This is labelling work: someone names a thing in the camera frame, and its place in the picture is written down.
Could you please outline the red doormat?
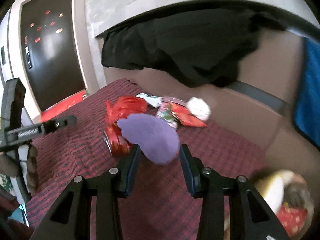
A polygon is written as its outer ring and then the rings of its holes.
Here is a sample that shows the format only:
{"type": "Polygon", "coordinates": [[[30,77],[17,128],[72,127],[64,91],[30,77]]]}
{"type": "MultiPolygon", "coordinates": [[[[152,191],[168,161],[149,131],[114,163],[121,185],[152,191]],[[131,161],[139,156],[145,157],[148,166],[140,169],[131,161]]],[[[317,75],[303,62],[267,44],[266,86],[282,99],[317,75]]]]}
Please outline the red doormat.
{"type": "Polygon", "coordinates": [[[83,96],[86,96],[86,90],[77,92],[76,94],[73,94],[63,99],[62,101],[56,103],[55,105],[41,113],[40,122],[48,121],[58,116],[59,114],[65,112],[67,109],[71,108],[77,103],[82,102],[83,96]]]}

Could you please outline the red plaid cloth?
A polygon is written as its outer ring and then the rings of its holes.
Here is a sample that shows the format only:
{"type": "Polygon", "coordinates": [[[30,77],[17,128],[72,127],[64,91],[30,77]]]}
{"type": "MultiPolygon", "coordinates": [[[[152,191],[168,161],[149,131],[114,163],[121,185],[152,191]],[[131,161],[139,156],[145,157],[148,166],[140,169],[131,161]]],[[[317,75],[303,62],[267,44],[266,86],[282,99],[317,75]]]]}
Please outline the red plaid cloth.
{"type": "MultiPolygon", "coordinates": [[[[77,117],[76,126],[34,140],[39,188],[26,205],[31,227],[75,176],[96,177],[117,164],[103,140],[106,101],[142,91],[132,80],[114,81],[66,111],[77,117]]],[[[181,126],[177,133],[193,156],[223,176],[250,177],[265,164],[259,146],[213,121],[205,128],[181,126]]],[[[125,239],[195,239],[201,201],[188,193],[178,159],[159,166],[142,157],[133,192],[119,200],[119,210],[125,239]]]]}

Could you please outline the black cloth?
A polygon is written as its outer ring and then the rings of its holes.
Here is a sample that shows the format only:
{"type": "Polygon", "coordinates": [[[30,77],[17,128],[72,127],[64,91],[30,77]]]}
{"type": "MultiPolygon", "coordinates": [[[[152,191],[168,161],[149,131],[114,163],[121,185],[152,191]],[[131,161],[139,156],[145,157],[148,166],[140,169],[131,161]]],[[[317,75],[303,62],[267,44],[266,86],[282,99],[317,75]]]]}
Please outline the black cloth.
{"type": "Polygon", "coordinates": [[[263,28],[284,26],[266,12],[186,11],[108,33],[101,62],[125,70],[164,71],[190,88],[223,88],[237,80],[239,62],[258,48],[263,28]]]}

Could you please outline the red snack wrapper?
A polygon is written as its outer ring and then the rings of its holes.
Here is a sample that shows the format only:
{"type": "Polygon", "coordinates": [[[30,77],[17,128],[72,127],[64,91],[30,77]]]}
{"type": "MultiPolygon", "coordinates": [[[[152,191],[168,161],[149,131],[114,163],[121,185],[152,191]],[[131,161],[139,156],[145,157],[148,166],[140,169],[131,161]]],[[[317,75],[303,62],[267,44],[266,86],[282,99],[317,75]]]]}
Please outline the red snack wrapper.
{"type": "Polygon", "coordinates": [[[170,102],[170,111],[172,115],[183,125],[183,126],[190,126],[190,127],[207,127],[207,124],[197,118],[196,116],[192,115],[190,111],[179,104],[170,102]]]}

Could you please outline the white blue mask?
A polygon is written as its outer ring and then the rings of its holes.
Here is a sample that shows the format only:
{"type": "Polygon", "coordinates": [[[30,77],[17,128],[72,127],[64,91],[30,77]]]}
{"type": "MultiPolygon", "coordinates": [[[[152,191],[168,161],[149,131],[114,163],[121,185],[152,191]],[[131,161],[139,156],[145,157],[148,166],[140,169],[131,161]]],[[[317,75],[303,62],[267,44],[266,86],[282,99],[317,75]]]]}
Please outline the white blue mask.
{"type": "Polygon", "coordinates": [[[144,99],[148,105],[152,106],[153,108],[158,108],[162,104],[162,98],[159,96],[153,96],[153,95],[148,95],[145,93],[139,93],[136,95],[137,98],[144,99]]]}

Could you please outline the white tissue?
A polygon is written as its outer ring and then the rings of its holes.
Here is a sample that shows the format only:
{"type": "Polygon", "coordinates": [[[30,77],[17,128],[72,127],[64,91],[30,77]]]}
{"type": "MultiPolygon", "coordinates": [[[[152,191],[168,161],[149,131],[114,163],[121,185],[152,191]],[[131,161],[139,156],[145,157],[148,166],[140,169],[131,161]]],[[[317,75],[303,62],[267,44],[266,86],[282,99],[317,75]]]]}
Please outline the white tissue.
{"type": "Polygon", "coordinates": [[[185,105],[189,112],[202,121],[207,121],[211,115],[209,105],[201,98],[192,97],[185,105]]]}

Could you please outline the trash bin with bag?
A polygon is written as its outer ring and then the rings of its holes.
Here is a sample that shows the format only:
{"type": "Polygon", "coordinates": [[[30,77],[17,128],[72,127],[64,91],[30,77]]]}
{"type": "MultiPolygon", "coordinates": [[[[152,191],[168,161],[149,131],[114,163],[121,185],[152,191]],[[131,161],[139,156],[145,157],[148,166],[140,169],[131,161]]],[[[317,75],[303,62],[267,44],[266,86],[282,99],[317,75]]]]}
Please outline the trash bin with bag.
{"type": "Polygon", "coordinates": [[[291,239],[302,239],[311,226],[315,204],[306,180],[291,170],[256,171],[251,182],[276,214],[291,239]]]}

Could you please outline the pink plastic packaging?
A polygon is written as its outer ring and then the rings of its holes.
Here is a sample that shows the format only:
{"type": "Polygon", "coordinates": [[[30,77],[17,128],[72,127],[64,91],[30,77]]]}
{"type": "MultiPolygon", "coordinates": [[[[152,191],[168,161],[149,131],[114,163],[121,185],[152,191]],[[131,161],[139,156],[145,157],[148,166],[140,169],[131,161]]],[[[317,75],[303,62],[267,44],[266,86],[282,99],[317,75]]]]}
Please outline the pink plastic packaging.
{"type": "Polygon", "coordinates": [[[178,128],[178,118],[174,116],[172,111],[174,103],[183,107],[186,106],[186,102],[181,99],[172,96],[162,97],[156,117],[164,120],[170,127],[176,130],[178,128]]]}

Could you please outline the blue towel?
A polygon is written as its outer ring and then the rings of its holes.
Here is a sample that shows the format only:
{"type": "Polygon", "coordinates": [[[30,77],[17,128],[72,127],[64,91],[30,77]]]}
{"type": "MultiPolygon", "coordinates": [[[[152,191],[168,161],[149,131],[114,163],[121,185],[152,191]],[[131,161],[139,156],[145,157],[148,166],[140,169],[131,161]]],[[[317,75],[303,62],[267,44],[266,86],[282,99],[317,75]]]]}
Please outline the blue towel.
{"type": "Polygon", "coordinates": [[[319,149],[319,44],[304,38],[303,68],[298,86],[293,124],[295,129],[319,149]]]}

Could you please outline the red drink can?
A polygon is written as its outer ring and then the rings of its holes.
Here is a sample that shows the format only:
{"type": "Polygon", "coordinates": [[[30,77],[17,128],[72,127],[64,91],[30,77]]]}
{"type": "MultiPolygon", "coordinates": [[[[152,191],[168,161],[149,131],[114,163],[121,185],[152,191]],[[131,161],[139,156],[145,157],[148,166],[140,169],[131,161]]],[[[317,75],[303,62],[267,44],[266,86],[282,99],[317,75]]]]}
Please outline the red drink can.
{"type": "Polygon", "coordinates": [[[122,136],[121,129],[116,124],[106,126],[104,139],[112,157],[119,159],[129,155],[132,144],[122,136]]]}

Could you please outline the black door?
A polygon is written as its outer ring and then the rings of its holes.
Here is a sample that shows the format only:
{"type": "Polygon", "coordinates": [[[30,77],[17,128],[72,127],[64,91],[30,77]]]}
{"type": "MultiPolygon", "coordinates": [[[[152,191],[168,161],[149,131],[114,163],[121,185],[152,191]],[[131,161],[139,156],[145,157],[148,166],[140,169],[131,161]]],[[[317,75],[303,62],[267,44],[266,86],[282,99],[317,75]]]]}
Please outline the black door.
{"type": "Polygon", "coordinates": [[[76,54],[72,0],[31,0],[22,6],[25,71],[41,111],[85,88],[76,54]]]}

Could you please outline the red plastic bag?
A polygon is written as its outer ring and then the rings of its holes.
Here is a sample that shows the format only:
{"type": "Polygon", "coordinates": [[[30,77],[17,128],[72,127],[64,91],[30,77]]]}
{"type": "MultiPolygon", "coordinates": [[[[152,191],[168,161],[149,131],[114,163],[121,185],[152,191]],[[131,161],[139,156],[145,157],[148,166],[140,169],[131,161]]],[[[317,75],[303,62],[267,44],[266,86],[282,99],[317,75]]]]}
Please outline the red plastic bag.
{"type": "Polygon", "coordinates": [[[121,96],[114,104],[106,100],[106,123],[115,124],[120,119],[126,119],[130,114],[145,113],[148,103],[136,96],[121,96]]]}

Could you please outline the purple pink sponge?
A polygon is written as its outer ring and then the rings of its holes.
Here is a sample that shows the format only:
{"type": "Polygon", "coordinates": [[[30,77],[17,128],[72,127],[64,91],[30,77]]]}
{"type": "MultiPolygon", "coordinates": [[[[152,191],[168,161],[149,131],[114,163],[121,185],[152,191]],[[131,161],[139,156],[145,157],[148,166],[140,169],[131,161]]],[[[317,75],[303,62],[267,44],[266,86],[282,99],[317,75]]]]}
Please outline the purple pink sponge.
{"type": "Polygon", "coordinates": [[[176,130],[162,119],[149,114],[130,114],[117,121],[122,136],[137,144],[144,155],[157,165],[172,162],[179,152],[180,139],[176,130]]]}

